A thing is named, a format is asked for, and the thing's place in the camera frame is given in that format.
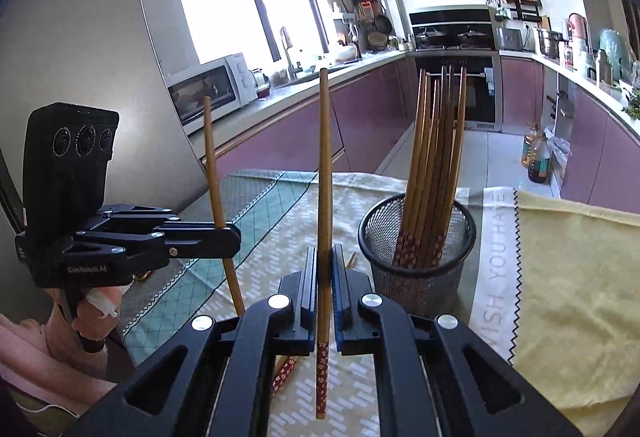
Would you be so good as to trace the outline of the left human hand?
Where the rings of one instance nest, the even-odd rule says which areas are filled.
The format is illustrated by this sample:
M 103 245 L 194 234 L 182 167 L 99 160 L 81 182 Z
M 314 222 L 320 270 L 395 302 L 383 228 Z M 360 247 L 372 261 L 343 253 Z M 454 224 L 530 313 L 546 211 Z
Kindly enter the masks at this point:
M 97 379 L 104 379 L 107 371 L 107 350 L 88 353 L 82 348 L 79 337 L 99 342 L 106 339 L 116 327 L 122 305 L 122 294 L 129 287 L 97 287 L 79 301 L 76 316 L 67 321 L 63 316 L 63 293 L 57 289 L 47 289 L 53 299 L 51 316 L 44 326 L 43 334 L 50 355 L 58 361 L 70 365 Z

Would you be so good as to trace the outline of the pink sleeve forearm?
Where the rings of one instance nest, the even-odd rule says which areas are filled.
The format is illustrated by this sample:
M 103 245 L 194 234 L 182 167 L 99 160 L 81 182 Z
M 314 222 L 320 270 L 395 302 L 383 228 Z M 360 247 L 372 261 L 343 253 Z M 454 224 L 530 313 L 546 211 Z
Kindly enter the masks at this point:
M 14 323 L 1 318 L 1 377 L 38 400 L 84 413 L 115 384 L 55 360 L 43 334 L 46 324 L 33 319 Z

